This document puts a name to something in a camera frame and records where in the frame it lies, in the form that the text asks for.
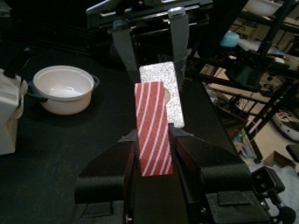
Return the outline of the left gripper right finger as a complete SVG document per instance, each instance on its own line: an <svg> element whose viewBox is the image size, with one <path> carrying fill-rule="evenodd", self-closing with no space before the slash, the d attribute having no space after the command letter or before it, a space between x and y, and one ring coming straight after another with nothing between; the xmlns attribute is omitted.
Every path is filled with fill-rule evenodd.
<svg viewBox="0 0 299 224"><path fill-rule="evenodd" d="M175 127L170 128L182 165L183 181L196 200L248 202L251 174L239 156Z"/></svg>

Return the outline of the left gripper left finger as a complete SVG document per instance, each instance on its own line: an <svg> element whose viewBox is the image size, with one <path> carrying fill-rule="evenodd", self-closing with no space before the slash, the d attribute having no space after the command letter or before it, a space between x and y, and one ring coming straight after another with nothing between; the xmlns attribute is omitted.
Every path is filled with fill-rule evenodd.
<svg viewBox="0 0 299 224"><path fill-rule="evenodd" d="M136 131L132 130L81 170L75 186L77 204L93 204L126 198L135 157Z"/></svg>

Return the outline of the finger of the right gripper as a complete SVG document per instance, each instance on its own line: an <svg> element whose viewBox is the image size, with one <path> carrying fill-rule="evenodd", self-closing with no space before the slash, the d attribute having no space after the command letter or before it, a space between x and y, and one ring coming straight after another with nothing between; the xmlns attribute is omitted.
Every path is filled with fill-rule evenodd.
<svg viewBox="0 0 299 224"><path fill-rule="evenodd" d="M172 39L172 60L179 88L183 88L187 60L187 46L190 40L188 15L183 7L168 10Z"/></svg>
<svg viewBox="0 0 299 224"><path fill-rule="evenodd" d="M124 19L116 20L112 26L112 39L120 59L126 65L126 70L131 81L140 81L139 66L136 62L136 53L131 38L131 28Z"/></svg>

